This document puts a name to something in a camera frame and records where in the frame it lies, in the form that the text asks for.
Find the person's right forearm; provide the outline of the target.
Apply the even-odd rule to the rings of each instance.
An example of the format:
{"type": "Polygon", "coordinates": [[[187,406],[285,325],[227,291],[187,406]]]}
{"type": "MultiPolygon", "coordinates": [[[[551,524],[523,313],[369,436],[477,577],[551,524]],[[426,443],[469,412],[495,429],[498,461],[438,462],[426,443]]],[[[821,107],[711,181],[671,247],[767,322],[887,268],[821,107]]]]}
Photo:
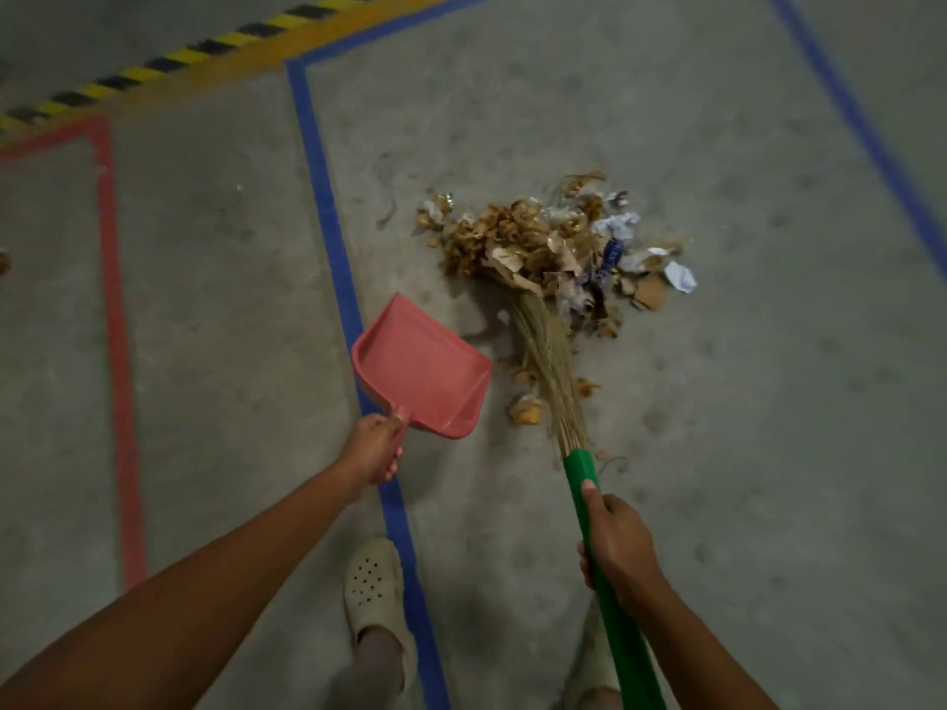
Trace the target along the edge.
{"type": "Polygon", "coordinates": [[[662,572],[622,572],[615,585],[681,710],[780,710],[662,572]]]}

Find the person's left hand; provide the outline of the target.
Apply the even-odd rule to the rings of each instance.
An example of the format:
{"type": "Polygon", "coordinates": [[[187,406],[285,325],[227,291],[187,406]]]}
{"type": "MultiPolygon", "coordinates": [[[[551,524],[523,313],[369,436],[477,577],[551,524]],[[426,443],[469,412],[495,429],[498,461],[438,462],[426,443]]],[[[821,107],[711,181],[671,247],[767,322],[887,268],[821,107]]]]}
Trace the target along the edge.
{"type": "Polygon", "coordinates": [[[407,426],[399,436],[384,436],[376,426],[376,415],[356,423],[333,464],[356,491],[392,480],[403,454],[401,441],[407,426]]]}

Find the pile of dry leaves and paper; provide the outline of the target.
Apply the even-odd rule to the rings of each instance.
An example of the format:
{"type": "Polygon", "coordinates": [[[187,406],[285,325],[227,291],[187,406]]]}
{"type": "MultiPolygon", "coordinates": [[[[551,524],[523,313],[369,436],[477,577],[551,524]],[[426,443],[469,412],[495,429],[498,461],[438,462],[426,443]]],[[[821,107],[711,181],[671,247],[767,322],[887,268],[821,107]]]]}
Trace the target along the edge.
{"type": "Polygon", "coordinates": [[[633,202],[630,190],[610,187],[595,170],[565,176],[543,199],[474,211],[451,193],[432,194],[420,202],[414,226],[442,253],[447,275],[488,278],[525,295],[559,318],[569,336],[615,338],[620,303],[662,309],[671,292],[684,294],[665,279],[667,262],[690,268],[682,261],[686,242],[648,234],[633,202]]]}

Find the pink plastic dustpan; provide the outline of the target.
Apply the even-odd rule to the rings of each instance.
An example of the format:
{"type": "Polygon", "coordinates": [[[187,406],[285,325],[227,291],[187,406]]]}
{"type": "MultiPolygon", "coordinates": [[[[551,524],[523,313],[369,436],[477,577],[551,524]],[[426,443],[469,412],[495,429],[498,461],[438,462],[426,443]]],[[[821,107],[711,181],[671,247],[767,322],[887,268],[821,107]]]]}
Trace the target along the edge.
{"type": "Polygon", "coordinates": [[[454,440],[474,431],[491,359],[404,294],[393,295],[350,357],[364,392],[409,426],[454,440]]]}

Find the person's beige clog shoe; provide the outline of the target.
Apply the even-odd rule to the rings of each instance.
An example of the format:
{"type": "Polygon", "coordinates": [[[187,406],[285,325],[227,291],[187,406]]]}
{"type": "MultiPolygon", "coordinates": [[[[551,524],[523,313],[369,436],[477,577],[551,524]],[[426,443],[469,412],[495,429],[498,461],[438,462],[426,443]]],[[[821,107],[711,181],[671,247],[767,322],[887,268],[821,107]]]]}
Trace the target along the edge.
{"type": "Polygon", "coordinates": [[[343,598],[355,662],[368,660],[390,687],[392,701],[409,691],[418,675],[418,649],[409,630],[401,556],[386,537],[356,550],[343,581],[343,598]]]}
{"type": "Polygon", "coordinates": [[[618,673],[598,599],[590,601],[561,710],[623,710],[618,673]]]}

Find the person's left leg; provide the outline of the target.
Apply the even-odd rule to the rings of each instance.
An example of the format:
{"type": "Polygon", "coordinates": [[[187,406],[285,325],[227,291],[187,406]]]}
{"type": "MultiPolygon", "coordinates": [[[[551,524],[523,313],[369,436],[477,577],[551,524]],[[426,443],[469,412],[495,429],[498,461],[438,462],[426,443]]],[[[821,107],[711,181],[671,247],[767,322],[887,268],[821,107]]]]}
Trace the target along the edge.
{"type": "Polygon", "coordinates": [[[323,710],[393,710],[404,689],[401,644],[380,626],[364,630],[336,673],[323,710]]]}

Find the person's left beige clog shoe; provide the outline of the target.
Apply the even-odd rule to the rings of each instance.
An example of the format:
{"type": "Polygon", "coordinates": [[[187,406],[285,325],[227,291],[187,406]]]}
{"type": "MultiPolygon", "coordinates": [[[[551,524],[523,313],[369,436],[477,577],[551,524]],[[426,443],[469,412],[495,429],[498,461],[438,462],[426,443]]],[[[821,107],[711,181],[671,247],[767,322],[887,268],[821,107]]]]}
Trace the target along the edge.
{"type": "Polygon", "coordinates": [[[409,691],[418,675],[418,649],[409,630],[401,556],[386,537],[356,550],[343,581],[343,598],[355,662],[368,660],[390,687],[392,701],[409,691]]]}

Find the person's left forearm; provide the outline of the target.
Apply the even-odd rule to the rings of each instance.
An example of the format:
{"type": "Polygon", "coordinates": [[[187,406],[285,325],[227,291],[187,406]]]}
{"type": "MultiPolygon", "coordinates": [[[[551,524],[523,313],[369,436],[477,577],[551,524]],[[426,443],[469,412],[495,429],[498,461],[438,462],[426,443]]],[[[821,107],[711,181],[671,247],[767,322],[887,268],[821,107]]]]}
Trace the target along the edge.
{"type": "Polygon", "coordinates": [[[372,472],[337,461],[146,579],[0,685],[0,710],[193,710],[372,472]]]}

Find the person's right beige clog shoe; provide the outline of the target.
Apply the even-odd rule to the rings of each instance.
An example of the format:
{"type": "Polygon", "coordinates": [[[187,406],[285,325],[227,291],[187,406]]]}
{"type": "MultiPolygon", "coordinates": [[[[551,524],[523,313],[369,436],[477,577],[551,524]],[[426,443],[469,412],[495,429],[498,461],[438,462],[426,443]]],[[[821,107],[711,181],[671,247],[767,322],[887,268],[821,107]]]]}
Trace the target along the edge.
{"type": "Polygon", "coordinates": [[[561,710],[623,710],[618,673],[598,599],[590,601],[561,710]]]}

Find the person's right hand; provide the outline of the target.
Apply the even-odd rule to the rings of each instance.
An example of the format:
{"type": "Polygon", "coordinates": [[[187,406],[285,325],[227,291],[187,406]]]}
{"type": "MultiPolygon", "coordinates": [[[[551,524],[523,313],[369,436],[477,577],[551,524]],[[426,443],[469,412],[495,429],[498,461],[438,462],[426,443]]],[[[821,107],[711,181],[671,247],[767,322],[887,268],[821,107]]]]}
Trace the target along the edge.
{"type": "Polygon", "coordinates": [[[586,586],[597,590],[596,575],[609,582],[620,607],[639,619],[667,585],[653,536],[639,514],[614,494],[601,494],[609,508],[607,536],[588,536],[578,546],[586,586]]]}

